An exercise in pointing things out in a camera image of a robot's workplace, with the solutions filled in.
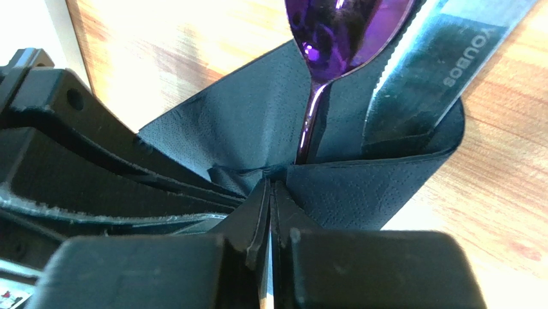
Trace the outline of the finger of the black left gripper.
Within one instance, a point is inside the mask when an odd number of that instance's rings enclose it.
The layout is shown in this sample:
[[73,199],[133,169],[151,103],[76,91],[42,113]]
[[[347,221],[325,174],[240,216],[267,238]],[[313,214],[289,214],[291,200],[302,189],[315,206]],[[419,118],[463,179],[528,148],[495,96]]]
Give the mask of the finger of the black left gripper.
[[31,127],[118,176],[164,192],[236,207],[244,196],[205,180],[123,125],[69,69],[37,48],[1,67],[1,130]]
[[20,128],[1,131],[1,208],[65,235],[194,234],[227,217],[235,200],[138,183]]

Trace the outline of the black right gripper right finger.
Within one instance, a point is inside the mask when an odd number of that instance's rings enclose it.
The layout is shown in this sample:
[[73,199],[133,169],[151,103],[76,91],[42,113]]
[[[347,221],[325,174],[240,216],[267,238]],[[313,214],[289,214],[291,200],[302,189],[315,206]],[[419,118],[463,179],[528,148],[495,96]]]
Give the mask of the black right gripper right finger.
[[275,308],[485,308],[464,251],[434,231],[324,229],[275,182]]

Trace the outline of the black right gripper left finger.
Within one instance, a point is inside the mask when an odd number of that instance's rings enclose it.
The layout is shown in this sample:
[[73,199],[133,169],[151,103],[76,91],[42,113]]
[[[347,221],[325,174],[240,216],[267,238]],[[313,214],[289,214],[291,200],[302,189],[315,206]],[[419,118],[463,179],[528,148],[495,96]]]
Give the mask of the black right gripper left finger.
[[270,182],[203,234],[75,237],[52,255],[29,308],[259,308]]

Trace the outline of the black paper napkin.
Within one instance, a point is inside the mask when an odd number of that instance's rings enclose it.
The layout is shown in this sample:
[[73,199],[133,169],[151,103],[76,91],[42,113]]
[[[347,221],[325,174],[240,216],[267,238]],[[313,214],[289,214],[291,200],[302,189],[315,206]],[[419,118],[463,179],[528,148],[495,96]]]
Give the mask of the black paper napkin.
[[318,149],[293,165],[310,77],[289,41],[223,77],[141,128],[138,135],[214,184],[248,195],[263,178],[328,229],[378,230],[456,151],[464,136],[457,101],[426,138],[409,136],[362,153],[363,116],[382,55],[329,86]]

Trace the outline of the purple metallic spoon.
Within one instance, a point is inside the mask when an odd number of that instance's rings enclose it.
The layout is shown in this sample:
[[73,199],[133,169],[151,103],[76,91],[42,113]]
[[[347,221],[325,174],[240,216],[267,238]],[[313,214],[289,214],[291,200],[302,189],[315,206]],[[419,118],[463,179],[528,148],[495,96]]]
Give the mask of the purple metallic spoon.
[[413,9],[413,0],[288,0],[286,15],[311,76],[296,164],[307,162],[322,93],[380,54]]

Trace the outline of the silver table knife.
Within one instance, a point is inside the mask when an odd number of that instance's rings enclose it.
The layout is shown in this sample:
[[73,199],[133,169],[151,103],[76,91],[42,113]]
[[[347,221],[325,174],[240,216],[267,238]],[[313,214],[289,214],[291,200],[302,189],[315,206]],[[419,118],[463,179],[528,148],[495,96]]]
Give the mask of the silver table knife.
[[393,158],[422,148],[533,6],[530,0],[427,1],[372,93],[363,155]]

